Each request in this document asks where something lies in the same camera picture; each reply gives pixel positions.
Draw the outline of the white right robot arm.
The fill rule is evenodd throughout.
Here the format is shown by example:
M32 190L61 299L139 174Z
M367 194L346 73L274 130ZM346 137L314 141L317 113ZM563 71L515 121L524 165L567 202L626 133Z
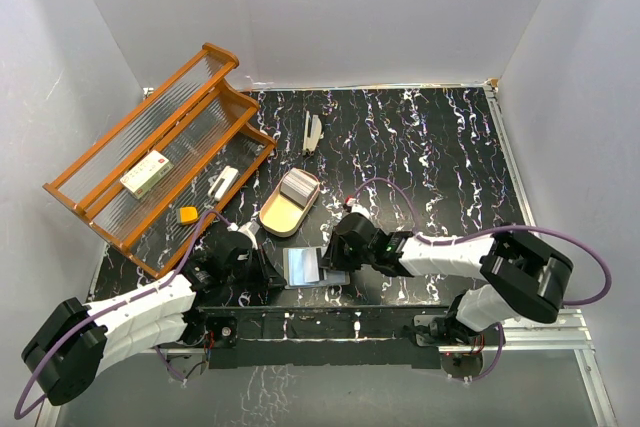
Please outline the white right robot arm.
M573 270L568 257L522 226L471 240L425 237L386 233L356 212L333 228L319 264L344 272L369 266L388 277L440 274L484 280L485 285L458 294L444 315L411 326L416 336L435 345L470 343L511 318L554 323Z

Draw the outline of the black right arm base motor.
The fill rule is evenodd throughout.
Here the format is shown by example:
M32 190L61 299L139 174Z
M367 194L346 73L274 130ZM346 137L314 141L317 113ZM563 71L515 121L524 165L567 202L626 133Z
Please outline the black right arm base motor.
M506 343L504 332L497 324L474 331L448 314L415 315L401 327L400 335L419 347L460 347L461 351L446 352L453 358L480 356L490 340L499 347Z

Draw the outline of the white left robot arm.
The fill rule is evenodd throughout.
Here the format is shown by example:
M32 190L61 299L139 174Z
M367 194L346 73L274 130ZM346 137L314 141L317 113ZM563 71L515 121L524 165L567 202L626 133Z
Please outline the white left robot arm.
M250 233L224 232L202 249L190 249L157 281L108 300L61 302L21 358L49 403L64 405L100 373L146 349L202 343L209 335L200 302L238 295L246 304L285 283Z

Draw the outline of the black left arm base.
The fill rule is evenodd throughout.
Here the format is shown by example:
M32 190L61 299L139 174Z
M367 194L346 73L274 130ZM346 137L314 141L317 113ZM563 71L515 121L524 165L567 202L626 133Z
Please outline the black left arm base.
M237 345L238 320L230 316L204 317L192 315L187 318L185 332L177 341L185 349L195 349L196 353L170 354L168 349L154 346L153 351L161 360L170 378L185 388L196 375L203 374L213 364L217 351L231 350ZM179 370L172 364L179 358L188 359L197 356L199 359L187 370Z

